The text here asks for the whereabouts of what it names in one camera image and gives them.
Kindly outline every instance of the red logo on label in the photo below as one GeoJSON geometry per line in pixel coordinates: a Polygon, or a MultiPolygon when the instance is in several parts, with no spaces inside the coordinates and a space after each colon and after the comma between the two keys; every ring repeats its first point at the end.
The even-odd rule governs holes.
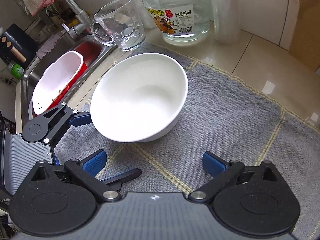
{"type": "Polygon", "coordinates": [[[165,15],[168,17],[168,18],[172,18],[173,17],[173,13],[170,11],[170,10],[165,10],[165,15]]]}

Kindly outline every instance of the bowl rim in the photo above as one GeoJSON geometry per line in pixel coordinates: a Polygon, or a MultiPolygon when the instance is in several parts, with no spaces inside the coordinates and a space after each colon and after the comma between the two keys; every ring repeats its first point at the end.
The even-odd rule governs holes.
{"type": "Polygon", "coordinates": [[[141,53],[141,54],[137,54],[137,55],[128,57],[128,58],[120,61],[119,63],[117,63],[117,64],[114,65],[113,67],[111,67],[111,68],[103,75],[103,77],[102,77],[101,80],[99,81],[97,87],[95,88],[95,90],[94,90],[94,92],[93,92],[93,94],[92,94],[90,111],[91,111],[91,106],[92,106],[92,104],[95,104],[95,101],[97,101],[97,102],[99,101],[99,100],[94,99],[94,95],[95,95],[96,89],[98,89],[99,85],[102,84],[101,82],[103,81],[103,79],[104,79],[107,75],[110,75],[110,73],[116,71],[116,67],[117,67],[120,63],[123,64],[125,61],[129,61],[129,60],[131,60],[132,58],[141,57],[141,56],[146,55],[146,54],[148,54],[148,55],[157,55],[157,56],[161,56],[161,57],[166,57],[166,58],[168,58],[168,59],[170,59],[171,61],[173,61],[173,62],[176,63],[176,65],[177,65],[177,66],[180,68],[180,70],[182,71],[182,75],[183,75],[184,80],[185,80],[185,92],[184,92],[184,95],[183,95],[183,99],[182,99],[179,107],[177,108],[177,110],[174,112],[174,114],[172,115],[172,117],[169,119],[169,121],[166,122],[159,130],[157,130],[156,132],[150,134],[150,135],[147,136],[147,137],[137,138],[137,139],[135,139],[135,140],[132,140],[132,139],[131,139],[131,140],[119,140],[119,139],[117,139],[117,138],[111,138],[110,136],[106,136],[103,132],[101,132],[101,131],[94,125],[94,119],[95,119],[95,117],[92,118],[92,116],[91,116],[91,118],[92,118],[92,123],[93,123],[93,125],[95,126],[95,128],[97,129],[97,131],[98,131],[100,134],[102,134],[104,137],[106,137],[106,138],[108,138],[108,139],[110,139],[110,140],[112,140],[112,141],[129,143],[129,142],[138,142],[138,141],[141,141],[141,140],[148,139],[148,138],[150,138],[150,137],[158,134],[159,132],[161,132],[162,130],[164,130],[170,123],[172,123],[173,120],[174,120],[175,118],[177,118],[177,116],[178,116],[179,113],[181,112],[183,106],[185,105],[185,102],[186,102],[186,99],[187,99],[187,95],[188,95],[188,78],[187,78],[187,74],[186,74],[185,70],[183,69],[183,67],[181,66],[181,64],[180,64],[177,60],[175,60],[174,58],[172,58],[172,57],[170,57],[170,56],[168,56],[168,55],[161,54],[161,53],[149,52],[149,53],[141,53]]]}

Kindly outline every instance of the mug handle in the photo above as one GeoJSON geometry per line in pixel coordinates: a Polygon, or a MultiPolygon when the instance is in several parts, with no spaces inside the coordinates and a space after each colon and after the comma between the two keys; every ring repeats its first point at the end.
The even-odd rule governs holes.
{"type": "Polygon", "coordinates": [[[94,29],[94,25],[97,23],[97,21],[96,20],[93,20],[92,22],[91,22],[91,24],[90,24],[90,29],[91,29],[91,33],[92,33],[92,35],[94,36],[94,38],[97,40],[97,41],[99,41],[100,43],[102,43],[103,45],[106,45],[106,46],[111,46],[111,45],[113,45],[115,42],[112,40],[112,41],[104,41],[103,39],[101,39],[98,35],[97,35],[97,33],[96,33],[96,31],[95,31],[95,29],[94,29]]]}

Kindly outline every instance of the barcode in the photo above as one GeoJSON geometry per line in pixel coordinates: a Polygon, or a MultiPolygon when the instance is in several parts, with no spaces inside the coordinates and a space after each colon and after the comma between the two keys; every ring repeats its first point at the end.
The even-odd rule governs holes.
{"type": "Polygon", "coordinates": [[[181,28],[181,29],[179,29],[179,34],[191,33],[191,32],[192,32],[192,26],[187,27],[187,28],[181,28]]]}

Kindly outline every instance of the glass mug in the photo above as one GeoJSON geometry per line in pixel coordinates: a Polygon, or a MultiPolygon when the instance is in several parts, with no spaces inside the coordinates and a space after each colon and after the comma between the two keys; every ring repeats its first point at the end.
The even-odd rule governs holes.
{"type": "Polygon", "coordinates": [[[140,47],[146,40],[143,25],[133,0],[115,0],[102,7],[90,25],[91,33],[97,41],[110,46],[114,42],[123,51],[140,47]],[[112,38],[100,37],[94,25],[99,23],[112,38]]]}

